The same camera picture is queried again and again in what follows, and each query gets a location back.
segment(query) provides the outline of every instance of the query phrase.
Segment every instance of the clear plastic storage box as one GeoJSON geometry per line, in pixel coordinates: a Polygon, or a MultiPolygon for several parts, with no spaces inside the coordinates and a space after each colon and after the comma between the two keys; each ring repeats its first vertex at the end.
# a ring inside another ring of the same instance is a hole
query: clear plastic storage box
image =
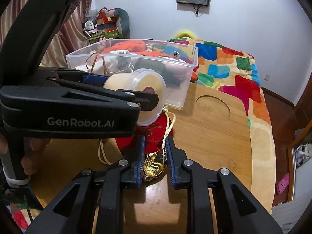
{"type": "Polygon", "coordinates": [[[165,103],[183,107],[198,47],[158,40],[107,39],[66,55],[70,68],[111,76],[149,68],[165,83],[165,103]]]}

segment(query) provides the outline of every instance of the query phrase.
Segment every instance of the wall outlet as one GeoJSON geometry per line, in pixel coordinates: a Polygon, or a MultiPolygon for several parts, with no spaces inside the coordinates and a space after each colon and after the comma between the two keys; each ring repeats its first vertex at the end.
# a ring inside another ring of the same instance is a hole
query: wall outlet
{"type": "Polygon", "coordinates": [[[268,74],[265,74],[265,76],[264,76],[264,78],[263,78],[264,80],[269,80],[270,79],[270,75],[268,75],[268,74]]]}

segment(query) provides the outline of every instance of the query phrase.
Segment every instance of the wooden floor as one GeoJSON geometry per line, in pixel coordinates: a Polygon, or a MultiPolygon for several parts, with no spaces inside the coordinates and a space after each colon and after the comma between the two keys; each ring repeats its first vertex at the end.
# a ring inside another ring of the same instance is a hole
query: wooden floor
{"type": "MultiPolygon", "coordinates": [[[[289,172],[287,146],[294,140],[294,132],[299,129],[293,109],[284,102],[264,94],[269,111],[273,139],[276,150],[276,184],[289,172]]],[[[288,189],[280,195],[275,192],[273,206],[286,201],[288,189]]]]}

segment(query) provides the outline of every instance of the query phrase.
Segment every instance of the curtain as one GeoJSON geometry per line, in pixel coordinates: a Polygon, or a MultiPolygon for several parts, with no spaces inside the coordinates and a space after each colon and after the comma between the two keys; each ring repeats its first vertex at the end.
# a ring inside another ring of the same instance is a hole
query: curtain
{"type": "MultiPolygon", "coordinates": [[[[11,0],[0,17],[0,46],[7,35],[12,23],[28,0],[11,0]]],[[[91,5],[91,0],[81,0],[69,20],[63,24],[54,36],[42,63],[51,67],[67,67],[65,55],[89,44],[83,35],[82,22],[86,21],[85,10],[91,5]]]]}

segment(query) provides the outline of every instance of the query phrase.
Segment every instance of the blue gripper pad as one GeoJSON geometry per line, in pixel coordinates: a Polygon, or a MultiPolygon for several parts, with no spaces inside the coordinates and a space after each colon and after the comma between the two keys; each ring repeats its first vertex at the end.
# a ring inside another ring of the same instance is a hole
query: blue gripper pad
{"type": "Polygon", "coordinates": [[[83,83],[103,88],[108,76],[90,74],[83,77],[83,83]]]}

